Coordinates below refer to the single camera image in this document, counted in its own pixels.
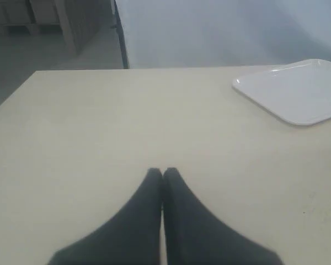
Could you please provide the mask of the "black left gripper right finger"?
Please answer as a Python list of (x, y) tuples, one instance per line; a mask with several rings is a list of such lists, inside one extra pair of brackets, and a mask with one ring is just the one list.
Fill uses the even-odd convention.
[(215, 217), (176, 168), (163, 175), (163, 218), (168, 264), (282, 264), (275, 252)]

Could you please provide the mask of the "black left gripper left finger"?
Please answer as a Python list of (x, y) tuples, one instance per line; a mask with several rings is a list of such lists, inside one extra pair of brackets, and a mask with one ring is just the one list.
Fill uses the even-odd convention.
[(50, 264), (159, 264), (162, 173), (150, 168), (130, 200), (88, 236), (57, 251)]

